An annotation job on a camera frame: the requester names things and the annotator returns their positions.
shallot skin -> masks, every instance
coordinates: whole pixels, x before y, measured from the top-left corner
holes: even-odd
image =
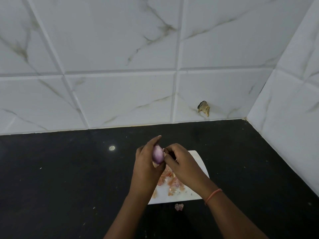
[[[156,164],[161,164],[164,161],[164,152],[159,145],[155,145],[152,153],[153,162]]]

white cutting board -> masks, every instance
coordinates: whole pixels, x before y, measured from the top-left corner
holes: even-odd
[[[205,164],[202,161],[199,154],[195,150],[189,151],[189,153],[193,156],[193,158],[198,163],[198,165],[200,166],[202,171],[209,177],[207,169],[205,167]],[[202,199],[197,193],[195,193],[193,190],[191,190],[186,185],[185,185],[184,191],[180,191],[178,189],[177,192],[172,196],[168,196],[169,186],[167,185],[167,182],[165,182],[165,184],[163,184],[161,186],[156,186],[156,189],[157,189],[157,197],[155,199],[151,198],[151,200],[148,203],[149,205],[168,203],[168,202],[194,200],[194,199]]]

woman's left hand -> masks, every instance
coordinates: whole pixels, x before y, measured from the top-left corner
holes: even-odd
[[[136,150],[129,194],[140,199],[145,199],[147,203],[151,199],[157,182],[165,169],[165,162],[154,168],[152,160],[153,148],[161,137],[154,137],[145,146]]]

wrist band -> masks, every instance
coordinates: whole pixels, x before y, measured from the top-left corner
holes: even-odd
[[[217,189],[217,190],[215,190],[208,198],[207,198],[207,200],[205,201],[205,205],[207,205],[207,202],[215,195],[215,194],[217,194],[218,192],[221,192],[221,191],[223,191],[222,189]]]

hand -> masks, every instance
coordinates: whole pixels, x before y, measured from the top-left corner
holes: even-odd
[[[154,145],[156,145],[160,138],[161,136],[154,137],[145,146],[136,150],[129,194],[139,199],[144,199],[147,203],[151,199],[157,182],[165,169],[164,162],[154,168],[152,161]]]
[[[164,152],[165,162],[173,170],[177,178],[198,193],[204,200],[218,189],[183,146],[175,143],[165,148]]]

